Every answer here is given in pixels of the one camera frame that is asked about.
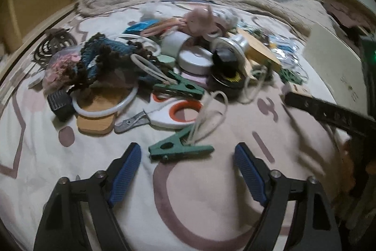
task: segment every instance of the scissors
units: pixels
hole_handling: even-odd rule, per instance
[[[178,97],[161,99],[154,93],[151,93],[150,102],[144,110],[115,125],[114,131],[120,134],[146,124],[168,129],[183,129],[194,123],[195,119],[182,120],[175,115],[176,112],[183,109],[193,109],[199,112],[201,107],[202,104],[197,100],[186,100]]]

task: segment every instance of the plastic bag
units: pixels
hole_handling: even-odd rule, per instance
[[[82,44],[67,47],[55,53],[46,68],[46,74],[42,81],[43,92],[48,95],[71,81],[68,75],[69,69],[74,69],[81,59]]]

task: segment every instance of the black sponge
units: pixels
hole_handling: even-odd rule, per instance
[[[48,104],[51,111],[59,118],[61,122],[69,119],[75,110],[72,105],[72,97],[70,97],[64,90],[58,90],[47,96]]]

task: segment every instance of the wooden block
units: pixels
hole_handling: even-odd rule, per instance
[[[93,88],[93,100],[80,101],[80,107],[89,112],[103,111],[116,106],[129,91],[124,88]],[[79,115],[77,127],[81,133],[105,135],[112,131],[116,113],[100,118],[87,118]]]
[[[245,51],[247,59],[254,60],[261,65],[265,65],[268,60],[271,60],[272,69],[276,72],[281,70],[281,62],[263,43],[239,27],[237,31],[249,44],[249,48]]]

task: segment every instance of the blue yarn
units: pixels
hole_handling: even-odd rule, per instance
[[[135,53],[137,51],[137,47],[135,45],[126,45],[122,42],[110,40],[106,38],[104,35],[97,34],[93,37],[91,37],[84,45],[84,47],[81,49],[81,62],[86,67],[87,73],[88,73],[88,80],[94,81],[98,77],[98,66],[95,62],[90,67],[90,63],[97,57],[100,53],[100,48],[102,45],[108,46],[111,51],[118,52],[120,57],[123,56],[130,56],[131,54]],[[144,81],[147,84],[157,84],[160,83],[159,80],[156,78],[146,74],[144,71],[141,71],[134,63],[129,60],[129,63],[127,63],[128,69],[133,69],[136,72],[138,72],[138,79],[140,81]]]

